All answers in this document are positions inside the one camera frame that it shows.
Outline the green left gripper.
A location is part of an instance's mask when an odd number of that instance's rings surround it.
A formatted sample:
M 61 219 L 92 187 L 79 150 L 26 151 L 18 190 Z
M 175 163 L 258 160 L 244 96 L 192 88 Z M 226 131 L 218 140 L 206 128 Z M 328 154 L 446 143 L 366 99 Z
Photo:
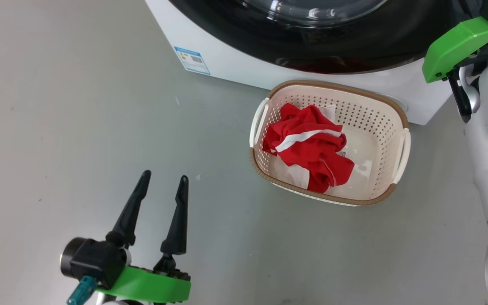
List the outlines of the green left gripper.
M 114 227 L 106 234 L 106 241 L 126 249 L 134 245 L 138 214 L 147 196 L 150 179 L 151 171 L 144 171 Z M 189 178 L 186 175 L 180 178 L 175 201 L 168 235 L 161 243 L 163 255 L 153 269 L 126 266 L 111 289 L 99 287 L 96 289 L 98 293 L 154 304 L 182 303 L 189 299 L 191 276 L 176 268 L 173 257 L 187 252 Z

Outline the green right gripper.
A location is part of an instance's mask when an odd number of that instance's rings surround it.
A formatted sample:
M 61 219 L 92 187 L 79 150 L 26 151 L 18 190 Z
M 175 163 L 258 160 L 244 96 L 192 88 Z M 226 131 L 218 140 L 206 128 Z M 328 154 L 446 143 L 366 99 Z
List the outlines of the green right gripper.
M 424 58 L 426 83 L 447 77 L 456 64 L 488 43 L 488 21 L 483 17 L 463 21 L 434 41 Z

